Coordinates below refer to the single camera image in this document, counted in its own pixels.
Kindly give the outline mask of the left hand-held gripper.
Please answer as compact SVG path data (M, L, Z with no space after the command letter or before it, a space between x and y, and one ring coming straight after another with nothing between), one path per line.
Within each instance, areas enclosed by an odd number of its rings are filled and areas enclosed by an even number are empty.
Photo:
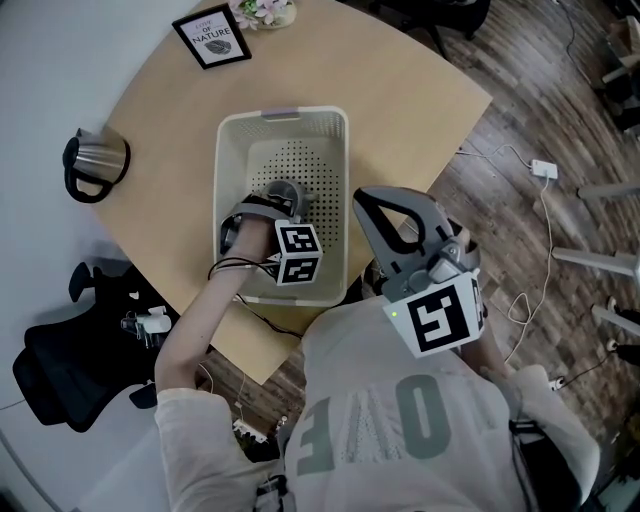
M228 256L244 216L262 217L273 224L274 251L262 261ZM294 223L301 218L289 217L263 196L247 196L238 204L238 211L230 214L220 226L218 268L255 267L263 270L279 287L312 284L319 272L323 249L312 224Z

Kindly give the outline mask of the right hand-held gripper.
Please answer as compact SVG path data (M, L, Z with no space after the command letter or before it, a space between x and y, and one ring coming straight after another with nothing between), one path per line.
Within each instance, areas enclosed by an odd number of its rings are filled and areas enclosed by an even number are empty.
M383 212L410 217L418 240L407 242ZM476 250L451 238L416 268L416 251L453 236L446 215L426 193L406 187L368 186L353 194L353 210L388 277L404 275L383 293L383 311L416 358L476 341L485 328Z

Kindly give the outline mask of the white perforated plastic basket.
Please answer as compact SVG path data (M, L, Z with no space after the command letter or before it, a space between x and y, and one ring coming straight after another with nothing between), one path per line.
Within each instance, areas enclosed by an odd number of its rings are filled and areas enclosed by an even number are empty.
M213 182L214 257L222 222L249 195L274 180L292 180L317 194L298 222L312 224L323 249L312 284L279 287L260 270L242 291L251 303L329 307L347 289L349 126L337 107L251 112L224 119L217 133Z

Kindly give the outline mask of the black shoulder bag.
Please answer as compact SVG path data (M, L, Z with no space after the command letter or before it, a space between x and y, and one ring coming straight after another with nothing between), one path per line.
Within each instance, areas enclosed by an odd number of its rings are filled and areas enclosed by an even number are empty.
M548 460L550 440L534 422L510 420L516 476L525 496L528 512L546 512L552 477Z

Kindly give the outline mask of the person's right forearm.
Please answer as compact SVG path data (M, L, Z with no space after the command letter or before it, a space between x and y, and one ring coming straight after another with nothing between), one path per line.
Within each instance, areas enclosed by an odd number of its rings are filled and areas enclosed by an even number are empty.
M481 377L491 382L503 382L509 379L511 371L505 363L494 332L489 322L485 323L480 337L460 347L464 377Z

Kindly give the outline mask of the person's left forearm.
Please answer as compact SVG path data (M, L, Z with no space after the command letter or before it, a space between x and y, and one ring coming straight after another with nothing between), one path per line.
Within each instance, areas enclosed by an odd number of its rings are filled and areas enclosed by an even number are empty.
M155 362L156 391L193 389L199 363L206 355L226 310L244 283L254 275L257 263L271 254L274 223L246 216L227 253L237 266L215 270L206 286L170 331Z

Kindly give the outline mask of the person's white printed shirt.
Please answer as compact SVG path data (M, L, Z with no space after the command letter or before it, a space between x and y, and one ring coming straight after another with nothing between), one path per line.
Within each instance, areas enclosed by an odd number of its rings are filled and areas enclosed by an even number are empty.
M599 447L543 367L494 383L462 376L452 351L417 359L381 298L322 314L302 347L306 404L275 461L248 460L224 398L159 394L172 512L528 512L510 420L550 440L546 512L588 498Z

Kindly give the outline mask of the black framed picture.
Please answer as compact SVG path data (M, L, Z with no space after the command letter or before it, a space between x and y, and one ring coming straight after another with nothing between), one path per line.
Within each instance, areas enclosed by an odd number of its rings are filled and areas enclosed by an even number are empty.
M252 58L227 4L185 16L172 27L203 70Z

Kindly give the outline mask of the flower bouquet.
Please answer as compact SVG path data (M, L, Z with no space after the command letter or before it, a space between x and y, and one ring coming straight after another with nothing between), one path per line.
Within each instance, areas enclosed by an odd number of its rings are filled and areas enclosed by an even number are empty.
M228 0L228 5L241 30L277 30L297 16L293 0Z

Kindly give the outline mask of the grey table foot bar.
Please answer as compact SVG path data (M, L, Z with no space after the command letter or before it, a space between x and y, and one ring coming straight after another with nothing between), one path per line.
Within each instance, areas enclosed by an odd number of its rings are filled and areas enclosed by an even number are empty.
M609 311L605 307L601 307L598 305L592 306L591 313L597 319L609 322L634 336L640 337L640 324L623 318L615 312Z
M621 274L640 281L640 253L631 255L617 251L613 256L554 247L554 259Z

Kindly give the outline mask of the white power strip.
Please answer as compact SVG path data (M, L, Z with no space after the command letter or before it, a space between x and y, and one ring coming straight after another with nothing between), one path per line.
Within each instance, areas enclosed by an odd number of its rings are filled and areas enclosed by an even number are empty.
M232 427L236 436L241 439L248 439L251 442L259 444L265 443L268 440L267 435L260 433L241 419L234 420Z

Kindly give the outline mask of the black office chair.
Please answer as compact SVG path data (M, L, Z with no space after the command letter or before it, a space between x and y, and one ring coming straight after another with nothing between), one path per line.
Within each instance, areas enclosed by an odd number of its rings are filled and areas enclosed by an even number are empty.
M88 431L127 388L136 408L156 406L154 365L166 336L143 323L152 315L171 323L180 318L135 267L108 276L80 263L69 282L71 300L87 289L94 292L87 311L26 330L25 347L12 367L39 422L66 424L78 433Z

